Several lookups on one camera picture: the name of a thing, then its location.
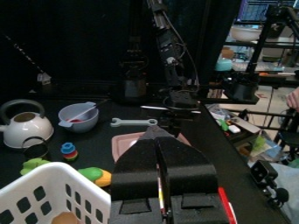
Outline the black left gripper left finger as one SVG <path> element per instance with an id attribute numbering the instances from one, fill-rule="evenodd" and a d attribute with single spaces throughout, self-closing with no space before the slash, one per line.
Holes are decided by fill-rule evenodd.
<path id="1" fill-rule="evenodd" d="M 155 155 L 150 127 L 116 161 L 111 183 L 110 224 L 163 224 Z"/>

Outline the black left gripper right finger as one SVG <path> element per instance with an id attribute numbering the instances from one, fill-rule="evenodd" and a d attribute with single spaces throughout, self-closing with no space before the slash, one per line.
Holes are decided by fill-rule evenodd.
<path id="1" fill-rule="evenodd" d="M 211 161 L 172 136 L 158 136 L 154 142 L 170 223 L 230 224 Z"/>

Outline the person hand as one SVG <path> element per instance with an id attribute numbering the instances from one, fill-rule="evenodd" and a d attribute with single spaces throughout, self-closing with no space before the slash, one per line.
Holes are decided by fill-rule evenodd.
<path id="1" fill-rule="evenodd" d="M 287 106 L 299 113 L 299 87 L 286 97 Z"/>

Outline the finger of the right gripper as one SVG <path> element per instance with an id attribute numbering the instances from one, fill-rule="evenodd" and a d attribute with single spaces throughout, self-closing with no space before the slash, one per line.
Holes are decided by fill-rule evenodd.
<path id="1" fill-rule="evenodd" d="M 166 131 L 170 130 L 171 124 L 170 124 L 170 119 L 167 117 L 160 117 L 158 123 L 162 129 L 164 129 Z"/>
<path id="2" fill-rule="evenodd" d="M 182 124 L 183 124 L 182 119 L 179 119 L 179 118 L 171 119 L 170 132 L 175 137 L 178 137 L 179 134 L 182 133 Z"/>

